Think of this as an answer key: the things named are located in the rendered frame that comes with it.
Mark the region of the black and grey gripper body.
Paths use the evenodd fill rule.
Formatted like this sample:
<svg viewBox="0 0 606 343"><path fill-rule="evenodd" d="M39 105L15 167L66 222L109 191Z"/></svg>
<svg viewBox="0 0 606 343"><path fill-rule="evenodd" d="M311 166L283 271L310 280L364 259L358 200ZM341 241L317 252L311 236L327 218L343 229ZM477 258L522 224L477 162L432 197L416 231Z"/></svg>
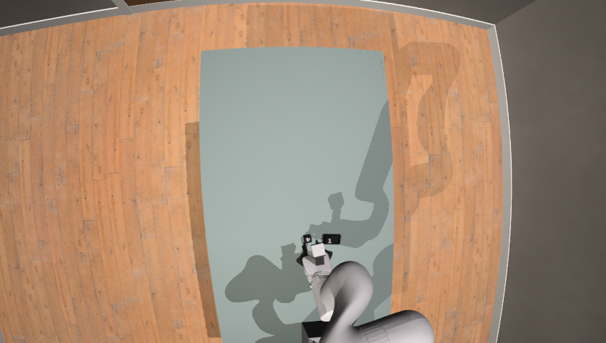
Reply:
<svg viewBox="0 0 606 343"><path fill-rule="evenodd" d="M303 257L302 263L303 263L304 272L305 272L309 282L311 282L312 278L317 276L318 274L323 274L323 273L330 274L332 271L332 265L331 265L328 253L326 253L326 256L324 256L324 264L322 264L322 265L316 266L315 259L313 258L312 255Z"/></svg>

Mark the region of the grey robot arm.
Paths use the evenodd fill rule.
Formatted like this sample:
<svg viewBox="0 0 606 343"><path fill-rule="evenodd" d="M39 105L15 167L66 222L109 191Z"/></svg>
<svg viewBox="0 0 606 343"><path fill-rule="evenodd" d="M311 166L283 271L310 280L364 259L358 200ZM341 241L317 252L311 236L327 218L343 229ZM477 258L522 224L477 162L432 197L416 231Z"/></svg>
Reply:
<svg viewBox="0 0 606 343"><path fill-rule="evenodd" d="M319 343L434 343L432 325L415 310L353 326L374 291L369 272L358 262L342 262L330 274L313 277L309 286L320 319L329 322Z"/></svg>

